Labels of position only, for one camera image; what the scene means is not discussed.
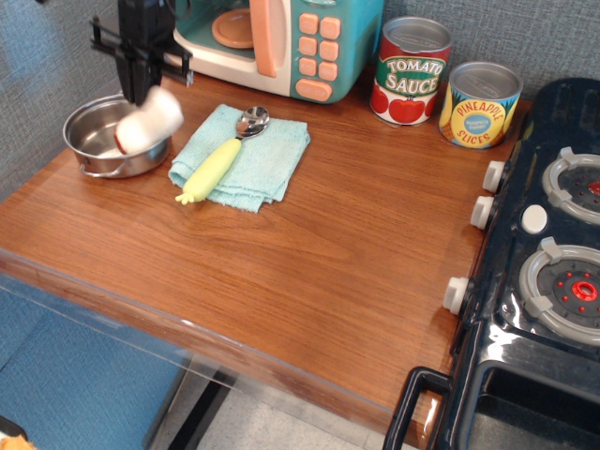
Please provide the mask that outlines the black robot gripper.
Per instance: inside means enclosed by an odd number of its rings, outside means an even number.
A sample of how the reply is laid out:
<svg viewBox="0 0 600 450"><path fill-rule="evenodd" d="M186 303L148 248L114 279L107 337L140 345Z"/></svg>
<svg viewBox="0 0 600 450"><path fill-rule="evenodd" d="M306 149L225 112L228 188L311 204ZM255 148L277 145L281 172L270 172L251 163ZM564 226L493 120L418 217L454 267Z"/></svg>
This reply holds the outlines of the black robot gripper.
<svg viewBox="0 0 600 450"><path fill-rule="evenodd" d="M174 1L119 1L116 16L90 20L92 48L114 58L121 90L130 103L142 106L163 75L193 83L191 53L174 39L176 22L190 13L189 1L181 12Z"/></svg>

